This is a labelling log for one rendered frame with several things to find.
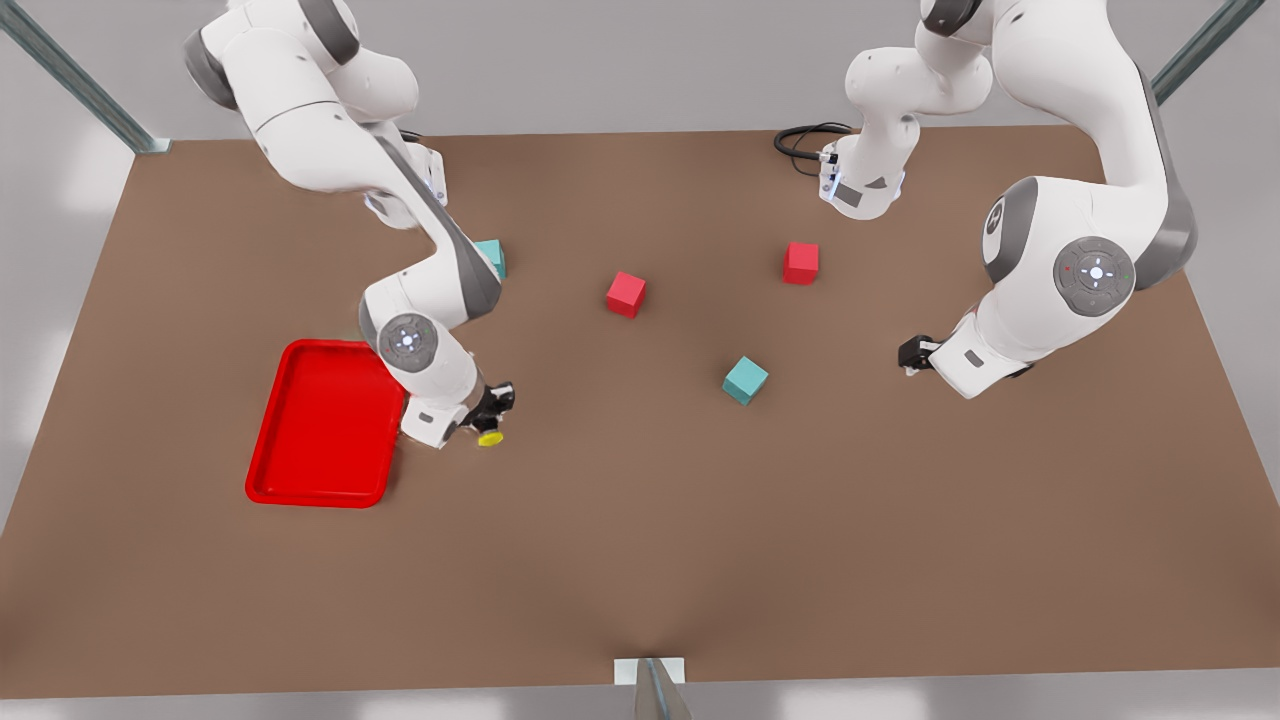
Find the red plastic tray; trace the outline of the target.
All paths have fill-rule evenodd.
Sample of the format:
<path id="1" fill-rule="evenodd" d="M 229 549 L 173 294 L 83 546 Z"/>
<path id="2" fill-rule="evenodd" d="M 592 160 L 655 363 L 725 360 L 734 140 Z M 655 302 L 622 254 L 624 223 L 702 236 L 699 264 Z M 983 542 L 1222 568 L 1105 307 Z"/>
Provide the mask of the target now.
<path id="1" fill-rule="evenodd" d="M 369 509 L 384 496 L 406 392 L 364 342 L 280 357 L 244 482 L 256 503 Z"/>

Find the silver frame post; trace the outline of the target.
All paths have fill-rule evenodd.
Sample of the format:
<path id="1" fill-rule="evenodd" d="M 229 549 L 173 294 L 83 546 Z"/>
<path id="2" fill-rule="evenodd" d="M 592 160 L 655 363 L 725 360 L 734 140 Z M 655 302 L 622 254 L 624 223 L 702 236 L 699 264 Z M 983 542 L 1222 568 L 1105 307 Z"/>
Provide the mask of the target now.
<path id="1" fill-rule="evenodd" d="M 634 685 L 634 720 L 692 720 L 681 694 L 685 659 L 616 659 L 614 684 Z"/>
<path id="2" fill-rule="evenodd" d="M 0 29 L 137 155 L 164 154 L 169 138 L 147 132 L 18 3 L 0 0 Z"/>
<path id="3" fill-rule="evenodd" d="M 1266 3 L 1222 0 L 1151 81 L 1156 102 L 1166 102 Z"/>

